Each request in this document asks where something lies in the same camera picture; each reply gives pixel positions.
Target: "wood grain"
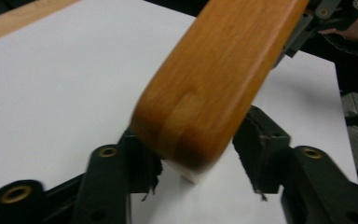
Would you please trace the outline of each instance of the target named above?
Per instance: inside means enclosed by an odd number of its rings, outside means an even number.
[[[38,0],[0,15],[0,37],[20,29],[79,0]]]
[[[237,131],[307,0],[211,0],[146,87],[131,128],[200,174]]]

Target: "polished wood surface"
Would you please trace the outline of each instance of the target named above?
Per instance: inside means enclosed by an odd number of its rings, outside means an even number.
[[[221,156],[307,0],[211,0],[151,80],[131,128],[187,176]]]
[[[38,0],[0,15],[0,37],[20,29],[79,0]]]

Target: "white table surface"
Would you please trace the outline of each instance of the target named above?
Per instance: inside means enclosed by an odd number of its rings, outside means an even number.
[[[0,39],[0,187],[50,189],[114,144],[147,82],[194,18],[141,0],[81,1]],[[299,52],[258,93],[292,146],[326,151],[357,182],[334,65]],[[164,165],[156,195],[132,195],[138,223],[285,223],[280,196],[261,203],[232,146],[197,186]]]

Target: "wooden handle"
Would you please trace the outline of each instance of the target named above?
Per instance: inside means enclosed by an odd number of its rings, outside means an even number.
[[[131,129],[195,174],[221,156],[307,0],[211,0],[151,80]]]

